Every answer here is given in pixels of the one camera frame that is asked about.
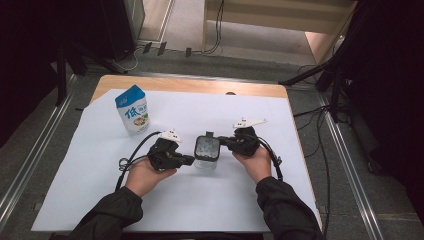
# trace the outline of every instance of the black jacket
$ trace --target black jacket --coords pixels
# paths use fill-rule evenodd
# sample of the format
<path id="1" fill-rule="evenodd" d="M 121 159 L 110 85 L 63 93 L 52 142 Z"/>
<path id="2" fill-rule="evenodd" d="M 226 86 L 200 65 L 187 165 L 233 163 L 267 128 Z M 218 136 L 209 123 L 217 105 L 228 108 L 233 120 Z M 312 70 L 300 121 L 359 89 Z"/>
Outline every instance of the black jacket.
<path id="1" fill-rule="evenodd" d="M 256 186 L 258 204 L 274 239 L 324 239 L 311 209 L 293 188 L 273 177 Z M 128 188 L 102 198 L 68 239 L 119 239 L 122 229 L 143 217 L 142 200 Z"/>

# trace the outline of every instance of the person's right arm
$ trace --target person's right arm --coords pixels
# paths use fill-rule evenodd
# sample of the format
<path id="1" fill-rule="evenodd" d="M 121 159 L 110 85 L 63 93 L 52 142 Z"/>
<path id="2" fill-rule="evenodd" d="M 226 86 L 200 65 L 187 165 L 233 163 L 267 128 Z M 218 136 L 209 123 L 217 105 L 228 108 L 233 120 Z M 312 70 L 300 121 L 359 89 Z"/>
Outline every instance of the person's right arm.
<path id="1" fill-rule="evenodd" d="M 325 239 L 312 210 L 293 188 L 271 175 L 271 158 L 265 148 L 251 157 L 233 153 L 257 184 L 258 204 L 274 239 Z"/>

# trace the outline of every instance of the table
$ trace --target table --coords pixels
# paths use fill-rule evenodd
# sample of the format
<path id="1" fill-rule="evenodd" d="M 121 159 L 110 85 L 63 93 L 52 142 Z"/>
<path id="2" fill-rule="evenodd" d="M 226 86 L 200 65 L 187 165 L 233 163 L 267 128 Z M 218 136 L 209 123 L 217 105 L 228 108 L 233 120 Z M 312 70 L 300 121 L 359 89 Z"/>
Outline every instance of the table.
<path id="1" fill-rule="evenodd" d="M 222 21 L 305 31 L 315 61 L 321 64 L 349 26 L 356 3 L 351 0 L 226 0 Z M 206 22 L 216 21 L 220 5 L 221 1 L 205 0 L 203 51 Z"/>
<path id="2" fill-rule="evenodd" d="M 79 219 L 102 196 L 113 191 L 120 174 L 117 170 L 117 161 L 131 154 L 144 138 L 144 136 L 129 137 L 118 114 L 115 113 L 114 97 L 133 84 L 137 84 L 146 92 L 152 120 L 148 132 L 166 130 L 163 129 L 164 125 L 169 126 L 170 116 L 175 116 L 171 108 L 163 106 L 176 104 L 175 108 L 179 111 L 181 109 L 178 109 L 178 104 L 190 104 L 188 111 L 199 113 L 186 118 L 182 117 L 185 116 L 182 114 L 171 119 L 171 122 L 178 126 L 177 132 L 183 130 L 179 132 L 180 135 L 183 133 L 183 143 L 177 149 L 183 154 L 190 154 L 190 151 L 193 151 L 196 136 L 204 135 L 205 131 L 213 130 L 217 136 L 218 133 L 221 136 L 232 134 L 232 123 L 239 120 L 237 111 L 231 109 L 227 111 L 232 106 L 243 113 L 267 112 L 263 114 L 267 115 L 268 122 L 255 126 L 255 130 L 270 143 L 278 155 L 282 156 L 283 166 L 290 169 L 290 171 L 282 169 L 286 181 L 292 184 L 299 197 L 311 209 L 316 210 L 315 197 L 283 86 L 109 75 L 100 79 L 92 103 L 83 112 L 68 153 L 33 225 L 33 231 L 72 230 Z M 224 95 L 228 92 L 237 96 Z M 226 106 L 215 111 L 224 111 L 225 115 L 220 114 L 216 119 L 206 116 L 210 104 L 220 104 L 222 99 L 231 102 L 226 102 Z M 251 106 L 256 102 L 263 102 L 264 108 L 252 109 Z M 102 108 L 109 109 L 106 115 L 102 112 Z M 99 121 L 89 121 L 96 116 L 104 119 L 104 122 L 99 124 Z M 284 136 L 275 141 L 272 136 L 280 136 L 281 132 L 284 132 Z M 149 147 L 143 146 L 140 152 L 147 151 Z M 143 198 L 144 218 L 126 230 L 237 233 L 269 231 L 256 203 L 253 181 L 249 179 L 242 165 L 225 150 L 221 148 L 217 169 L 208 172 L 194 166 L 183 166 L 172 180 L 166 179 L 161 182 L 154 191 Z M 320 222 L 318 211 L 315 213 Z"/>

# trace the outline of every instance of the blue and white carton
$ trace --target blue and white carton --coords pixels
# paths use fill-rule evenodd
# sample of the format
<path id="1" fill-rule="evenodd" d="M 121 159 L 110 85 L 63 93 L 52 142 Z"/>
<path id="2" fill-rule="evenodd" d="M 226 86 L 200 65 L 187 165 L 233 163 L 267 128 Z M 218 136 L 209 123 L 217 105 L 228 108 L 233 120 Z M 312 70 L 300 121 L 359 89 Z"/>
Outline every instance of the blue and white carton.
<path id="1" fill-rule="evenodd" d="M 142 133 L 149 126 L 146 94 L 134 85 L 115 98 L 116 108 L 130 134 Z"/>

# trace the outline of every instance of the person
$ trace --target person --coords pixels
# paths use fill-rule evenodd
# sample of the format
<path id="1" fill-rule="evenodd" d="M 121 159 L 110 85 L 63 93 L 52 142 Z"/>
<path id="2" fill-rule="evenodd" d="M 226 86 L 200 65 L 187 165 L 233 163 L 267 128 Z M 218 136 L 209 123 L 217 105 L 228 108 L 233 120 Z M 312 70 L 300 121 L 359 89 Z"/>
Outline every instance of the person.
<path id="1" fill-rule="evenodd" d="M 257 202 L 274 239 L 325 239 L 312 210 L 293 188 L 272 177 L 271 158 L 259 147 L 251 157 L 233 152 L 256 183 Z M 67 239 L 119 239 L 122 229 L 143 217 L 142 197 L 176 169 L 156 171 L 148 158 L 131 167 L 125 186 L 102 198 Z"/>

